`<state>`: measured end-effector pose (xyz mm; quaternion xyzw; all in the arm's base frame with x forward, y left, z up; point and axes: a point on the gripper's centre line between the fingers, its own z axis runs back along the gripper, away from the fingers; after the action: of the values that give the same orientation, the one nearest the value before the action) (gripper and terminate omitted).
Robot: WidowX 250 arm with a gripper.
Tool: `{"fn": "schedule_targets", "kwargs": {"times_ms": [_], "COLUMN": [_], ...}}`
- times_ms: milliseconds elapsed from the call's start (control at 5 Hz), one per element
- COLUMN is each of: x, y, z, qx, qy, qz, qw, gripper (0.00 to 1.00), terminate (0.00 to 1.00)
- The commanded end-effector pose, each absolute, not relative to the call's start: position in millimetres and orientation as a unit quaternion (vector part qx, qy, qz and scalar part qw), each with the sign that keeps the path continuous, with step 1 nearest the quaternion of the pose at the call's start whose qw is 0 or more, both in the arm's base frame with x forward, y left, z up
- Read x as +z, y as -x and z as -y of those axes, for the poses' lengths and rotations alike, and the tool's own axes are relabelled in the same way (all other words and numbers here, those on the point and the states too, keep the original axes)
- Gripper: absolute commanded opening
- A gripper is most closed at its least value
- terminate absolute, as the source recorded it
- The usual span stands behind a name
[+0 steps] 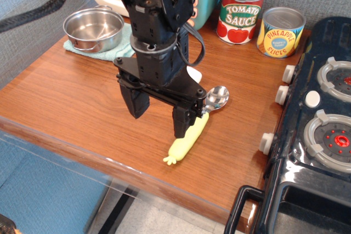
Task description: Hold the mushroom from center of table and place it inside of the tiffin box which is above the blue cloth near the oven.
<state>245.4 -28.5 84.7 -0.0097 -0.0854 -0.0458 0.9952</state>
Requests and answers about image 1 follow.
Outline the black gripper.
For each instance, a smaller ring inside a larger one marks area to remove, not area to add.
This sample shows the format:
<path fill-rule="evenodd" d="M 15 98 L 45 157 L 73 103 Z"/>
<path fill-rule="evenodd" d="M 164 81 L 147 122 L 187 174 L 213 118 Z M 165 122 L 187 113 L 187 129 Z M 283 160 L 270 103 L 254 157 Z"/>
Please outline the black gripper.
<path fill-rule="evenodd" d="M 196 66 L 204 57 L 202 49 L 195 62 L 189 61 L 189 35 L 202 41 L 192 27 L 182 27 L 164 43 L 147 43 L 131 36 L 134 58 L 115 58 L 117 79 L 129 113 L 138 119 L 148 109 L 150 97 L 173 106 L 176 138 L 185 137 L 202 114 L 206 91 L 187 73 L 187 66 Z"/>

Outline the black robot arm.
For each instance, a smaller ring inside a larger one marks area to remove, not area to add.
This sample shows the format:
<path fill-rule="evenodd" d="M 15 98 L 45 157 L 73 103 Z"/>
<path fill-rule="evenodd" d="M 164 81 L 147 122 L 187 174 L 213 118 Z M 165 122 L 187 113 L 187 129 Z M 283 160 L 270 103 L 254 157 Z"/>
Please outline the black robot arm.
<path fill-rule="evenodd" d="M 183 138 L 195 119 L 202 116 L 206 91 L 188 74 L 189 36 L 201 40 L 189 24 L 194 0 L 122 0 L 132 27 L 130 43 L 135 57 L 114 60 L 121 94 L 129 112 L 139 118 L 150 98 L 173 106 L 176 138 Z"/>

